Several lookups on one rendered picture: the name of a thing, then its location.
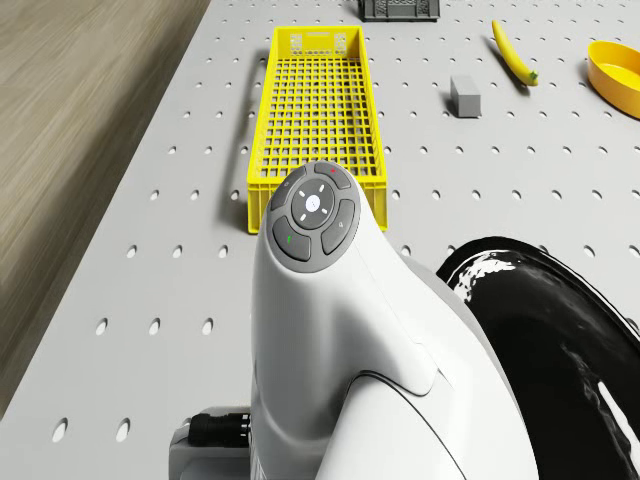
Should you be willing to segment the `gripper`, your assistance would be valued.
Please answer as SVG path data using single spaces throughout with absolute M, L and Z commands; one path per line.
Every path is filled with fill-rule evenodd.
M 206 408 L 169 444 L 169 480 L 250 480 L 248 408 Z

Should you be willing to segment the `yellow basket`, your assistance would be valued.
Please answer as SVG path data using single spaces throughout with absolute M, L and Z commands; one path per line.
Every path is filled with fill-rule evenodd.
M 275 28 L 247 171 L 250 233 L 283 179 L 313 161 L 348 170 L 387 229 L 384 149 L 359 26 Z

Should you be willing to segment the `black plate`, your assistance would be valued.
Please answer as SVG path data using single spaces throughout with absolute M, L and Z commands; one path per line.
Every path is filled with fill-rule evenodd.
M 486 237 L 438 277 L 471 310 L 510 382 L 540 480 L 640 480 L 640 332 L 583 277 Z

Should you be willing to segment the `grey cube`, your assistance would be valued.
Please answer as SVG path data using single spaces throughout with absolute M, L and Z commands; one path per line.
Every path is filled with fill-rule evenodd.
M 481 93 L 469 75 L 452 75 L 450 95 L 459 118 L 479 118 L 481 111 Z

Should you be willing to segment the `dark grey basket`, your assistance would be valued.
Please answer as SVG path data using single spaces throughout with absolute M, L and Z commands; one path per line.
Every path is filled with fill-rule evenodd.
M 358 0 L 362 21 L 423 22 L 440 18 L 440 0 Z

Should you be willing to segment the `banana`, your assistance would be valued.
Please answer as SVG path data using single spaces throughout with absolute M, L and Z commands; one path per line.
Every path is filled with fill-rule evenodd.
M 491 25 L 498 49 L 511 72 L 522 84 L 531 87 L 537 86 L 539 77 L 538 72 L 529 68 L 521 60 L 500 22 L 498 20 L 493 20 Z

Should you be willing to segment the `yellow bowl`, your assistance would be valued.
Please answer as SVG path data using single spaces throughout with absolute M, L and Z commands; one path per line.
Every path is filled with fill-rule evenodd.
M 591 42 L 587 73 L 601 97 L 640 119 L 640 51 L 616 42 Z

